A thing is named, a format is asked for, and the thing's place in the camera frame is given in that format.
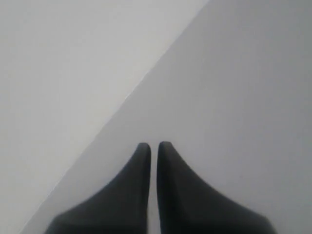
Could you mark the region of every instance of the gray floor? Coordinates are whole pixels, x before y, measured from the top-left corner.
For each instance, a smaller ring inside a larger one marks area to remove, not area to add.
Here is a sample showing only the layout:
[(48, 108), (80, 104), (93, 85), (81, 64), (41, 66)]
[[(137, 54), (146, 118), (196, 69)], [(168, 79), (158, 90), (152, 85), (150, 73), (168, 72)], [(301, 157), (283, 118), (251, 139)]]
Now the gray floor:
[(126, 100), (23, 234), (104, 186), (152, 147), (149, 229), (159, 233), (156, 154), (187, 163), (283, 234), (312, 232), (312, 1), (213, 0)]

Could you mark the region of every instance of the white wall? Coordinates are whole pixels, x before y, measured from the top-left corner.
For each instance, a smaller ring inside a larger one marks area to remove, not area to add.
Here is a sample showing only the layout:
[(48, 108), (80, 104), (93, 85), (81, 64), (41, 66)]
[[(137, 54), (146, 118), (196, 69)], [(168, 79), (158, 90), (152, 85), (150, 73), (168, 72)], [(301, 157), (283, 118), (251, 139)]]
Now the white wall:
[(53, 216), (99, 190), (141, 141), (152, 147), (149, 233), (160, 233), (162, 140), (278, 233), (312, 233), (311, 9), (310, 0), (209, 2), (22, 233), (42, 233)]
[(1, 234), (23, 227), (206, 2), (0, 2)]

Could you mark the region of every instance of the wall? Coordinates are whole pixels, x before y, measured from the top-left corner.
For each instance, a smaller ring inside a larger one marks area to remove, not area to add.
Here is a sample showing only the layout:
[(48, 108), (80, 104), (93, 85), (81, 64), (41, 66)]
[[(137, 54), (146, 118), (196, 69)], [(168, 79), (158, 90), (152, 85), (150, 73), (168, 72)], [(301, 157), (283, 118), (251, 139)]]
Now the wall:
[(206, 2), (1, 1), (0, 233), (19, 232)]
[(213, 0), (147, 74), (24, 229), (114, 177), (152, 147), (149, 229), (159, 232), (156, 155), (172, 141), (219, 191), (281, 234), (312, 232), (312, 2)]

